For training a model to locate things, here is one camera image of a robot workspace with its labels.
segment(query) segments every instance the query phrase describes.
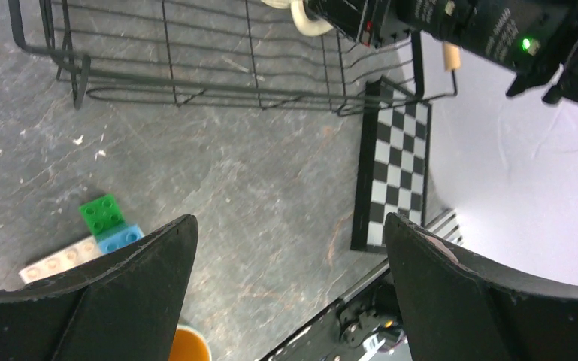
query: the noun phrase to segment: white lego brick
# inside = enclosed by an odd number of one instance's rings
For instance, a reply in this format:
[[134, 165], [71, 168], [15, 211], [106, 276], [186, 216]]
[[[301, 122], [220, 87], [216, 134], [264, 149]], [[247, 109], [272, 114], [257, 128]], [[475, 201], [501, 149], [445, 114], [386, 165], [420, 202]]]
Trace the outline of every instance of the white lego brick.
[[57, 275], [102, 256], [93, 235], [33, 263], [19, 272], [26, 284]]

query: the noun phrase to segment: mug handle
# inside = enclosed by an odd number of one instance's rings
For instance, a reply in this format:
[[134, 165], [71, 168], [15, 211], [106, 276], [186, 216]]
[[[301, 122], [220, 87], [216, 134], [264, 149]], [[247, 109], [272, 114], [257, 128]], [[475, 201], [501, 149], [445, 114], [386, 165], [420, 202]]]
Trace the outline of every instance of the mug handle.
[[291, 15], [293, 23], [298, 31], [305, 36], [320, 36], [333, 29], [333, 26], [326, 20], [311, 20], [304, 10], [303, 0], [294, 0], [291, 2]]

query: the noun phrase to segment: blue lego brick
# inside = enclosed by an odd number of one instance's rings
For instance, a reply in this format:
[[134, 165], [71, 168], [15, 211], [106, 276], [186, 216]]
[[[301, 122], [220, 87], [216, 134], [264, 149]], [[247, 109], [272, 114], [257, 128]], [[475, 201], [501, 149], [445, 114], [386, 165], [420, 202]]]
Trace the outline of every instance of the blue lego brick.
[[102, 252], [107, 254], [114, 252], [115, 250], [125, 247], [127, 244], [134, 243], [137, 240], [143, 238], [145, 234], [141, 231], [138, 225], [122, 225], [116, 228], [110, 229], [104, 234], [97, 237], [98, 246], [101, 248]]

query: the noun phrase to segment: green lego brick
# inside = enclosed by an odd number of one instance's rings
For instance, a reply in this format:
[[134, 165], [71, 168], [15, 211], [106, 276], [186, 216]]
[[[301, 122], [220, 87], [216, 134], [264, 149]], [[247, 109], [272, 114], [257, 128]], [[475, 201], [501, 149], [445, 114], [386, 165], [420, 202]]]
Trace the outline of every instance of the green lego brick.
[[125, 223], [123, 213], [111, 194], [81, 205], [78, 210], [94, 236]]

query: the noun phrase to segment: white backdrop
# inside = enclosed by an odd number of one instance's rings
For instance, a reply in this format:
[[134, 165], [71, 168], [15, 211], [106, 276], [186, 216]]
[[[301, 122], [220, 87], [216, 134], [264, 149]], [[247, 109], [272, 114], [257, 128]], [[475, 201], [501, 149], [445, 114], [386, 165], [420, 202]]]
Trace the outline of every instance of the white backdrop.
[[[440, 45], [425, 42], [427, 95], [444, 91]], [[505, 98], [513, 75], [470, 54], [457, 99], [434, 103], [431, 171], [457, 209], [465, 247], [578, 284], [578, 106], [542, 104], [543, 89]]]

